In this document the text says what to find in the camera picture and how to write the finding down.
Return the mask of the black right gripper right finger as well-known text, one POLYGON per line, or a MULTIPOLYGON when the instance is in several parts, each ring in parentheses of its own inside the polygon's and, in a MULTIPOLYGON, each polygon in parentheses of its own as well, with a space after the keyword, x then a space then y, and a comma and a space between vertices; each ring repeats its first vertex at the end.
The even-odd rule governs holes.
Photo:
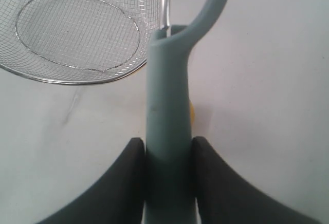
POLYGON ((193 138, 192 158, 202 223, 319 223, 246 181, 206 138, 193 138))

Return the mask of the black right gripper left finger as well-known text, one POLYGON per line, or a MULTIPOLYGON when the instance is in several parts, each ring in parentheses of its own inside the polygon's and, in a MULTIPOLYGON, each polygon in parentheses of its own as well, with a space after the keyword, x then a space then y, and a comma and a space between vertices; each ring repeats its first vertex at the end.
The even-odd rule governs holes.
POLYGON ((141 223, 144 177, 144 142, 132 138, 89 189, 41 223, 141 223))

